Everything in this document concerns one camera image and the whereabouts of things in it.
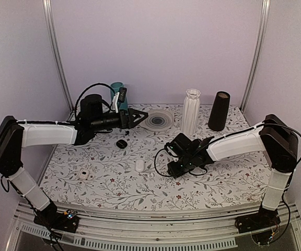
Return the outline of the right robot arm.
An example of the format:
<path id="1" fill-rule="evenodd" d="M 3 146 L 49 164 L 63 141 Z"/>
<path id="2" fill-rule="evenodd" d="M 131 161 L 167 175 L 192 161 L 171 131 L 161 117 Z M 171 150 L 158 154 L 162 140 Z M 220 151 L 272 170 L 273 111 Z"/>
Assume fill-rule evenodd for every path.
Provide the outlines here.
<path id="1" fill-rule="evenodd" d="M 261 211 L 253 217 L 258 228 L 266 227 L 273 221 L 274 214 L 287 185 L 290 184 L 296 166 L 301 161 L 298 145 L 301 134 L 285 125 L 276 115 L 270 114 L 256 125 L 247 129 L 208 137 L 203 140 L 190 140 L 179 133 L 165 145 L 176 161 L 167 165 L 170 177 L 178 178 L 196 167 L 204 167 L 228 157 L 250 152 L 265 152 L 269 158 L 272 173 L 261 202 Z"/>

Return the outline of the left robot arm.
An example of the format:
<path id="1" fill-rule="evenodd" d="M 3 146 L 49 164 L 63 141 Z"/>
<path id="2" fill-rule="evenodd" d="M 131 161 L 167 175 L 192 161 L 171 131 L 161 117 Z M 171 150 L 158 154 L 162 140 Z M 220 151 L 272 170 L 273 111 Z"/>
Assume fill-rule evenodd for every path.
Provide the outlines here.
<path id="1" fill-rule="evenodd" d="M 80 101 L 80 112 L 73 121 L 20 121 L 6 116 L 0 125 L 0 174 L 5 177 L 41 214 L 50 227 L 61 222 L 54 203 L 39 188 L 21 161 L 22 149 L 39 145 L 85 145 L 96 134 L 112 129 L 132 129 L 148 117 L 133 108 L 121 110 L 120 94 L 109 105 L 99 94 L 87 95 Z"/>

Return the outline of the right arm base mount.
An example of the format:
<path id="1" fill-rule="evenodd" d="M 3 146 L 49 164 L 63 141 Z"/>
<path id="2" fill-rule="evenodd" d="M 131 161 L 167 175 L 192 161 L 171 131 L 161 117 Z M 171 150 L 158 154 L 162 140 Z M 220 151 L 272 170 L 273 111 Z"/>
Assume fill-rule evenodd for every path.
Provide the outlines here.
<path id="1" fill-rule="evenodd" d="M 258 212 L 236 217 L 235 227 L 239 233 L 248 233 L 268 228 L 264 232 L 259 232 L 251 236 L 256 244 L 265 246 L 275 240 L 280 222 L 277 209 L 269 210 L 261 204 Z"/>

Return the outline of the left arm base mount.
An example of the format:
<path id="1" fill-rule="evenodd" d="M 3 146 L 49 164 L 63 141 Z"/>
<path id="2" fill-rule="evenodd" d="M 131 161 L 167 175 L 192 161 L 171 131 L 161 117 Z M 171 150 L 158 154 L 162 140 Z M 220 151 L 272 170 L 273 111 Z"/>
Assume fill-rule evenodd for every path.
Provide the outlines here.
<path id="1" fill-rule="evenodd" d="M 78 212 L 68 209 L 64 212 L 58 212 L 57 206 L 50 203 L 42 211 L 35 212 L 34 223 L 45 226 L 47 229 L 60 230 L 69 233 L 76 233 L 79 225 Z"/>

